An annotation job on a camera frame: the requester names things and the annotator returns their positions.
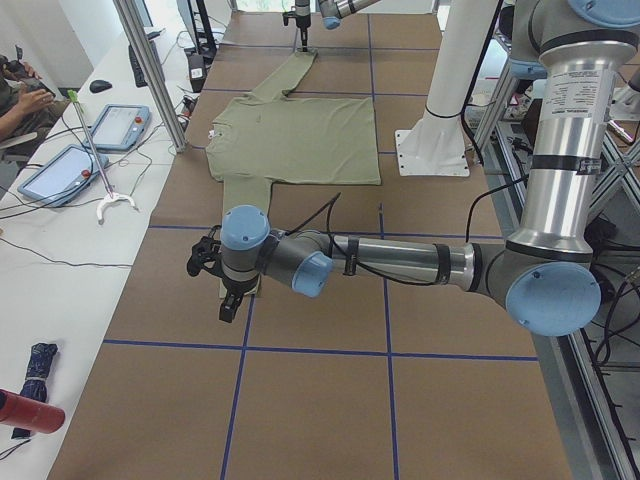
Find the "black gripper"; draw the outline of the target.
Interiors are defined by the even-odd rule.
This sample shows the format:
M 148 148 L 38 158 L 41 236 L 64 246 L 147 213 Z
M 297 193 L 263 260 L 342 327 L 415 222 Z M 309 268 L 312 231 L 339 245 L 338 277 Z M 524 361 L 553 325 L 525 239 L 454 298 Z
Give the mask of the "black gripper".
M 231 324 L 242 305 L 244 296 L 256 294 L 259 291 L 259 287 L 259 277 L 244 282 L 222 279 L 219 287 L 219 298 L 222 300 L 219 308 L 219 319 Z
M 301 51 L 308 52 L 308 27 L 311 25 L 311 6 L 310 0 L 295 0 L 295 20 L 297 27 L 300 29 Z

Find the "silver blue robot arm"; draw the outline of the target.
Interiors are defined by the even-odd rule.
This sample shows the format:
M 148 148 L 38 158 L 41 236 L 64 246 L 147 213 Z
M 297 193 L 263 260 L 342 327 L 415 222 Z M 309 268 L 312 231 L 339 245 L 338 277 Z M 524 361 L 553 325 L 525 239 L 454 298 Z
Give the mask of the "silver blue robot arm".
M 494 300 L 532 333 L 561 337 L 597 314 L 601 290 L 587 243 L 590 201 L 601 170 L 618 69 L 639 47 L 635 1 L 520 1 L 510 59 L 546 77 L 520 218 L 497 243 L 461 246 L 271 226 L 254 203 L 223 216 L 214 253 L 234 319 L 262 277 L 315 297 L 332 271 L 411 286 L 455 285 Z
M 352 14 L 358 13 L 375 3 L 378 0 L 322 0 L 318 2 L 323 25 L 327 30 L 333 30 L 341 25 L 341 21 Z M 289 21 L 295 21 L 297 29 L 300 31 L 302 52 L 308 51 L 308 30 L 311 27 L 311 1 L 295 0 L 289 11 L 282 14 L 283 24 L 288 25 Z

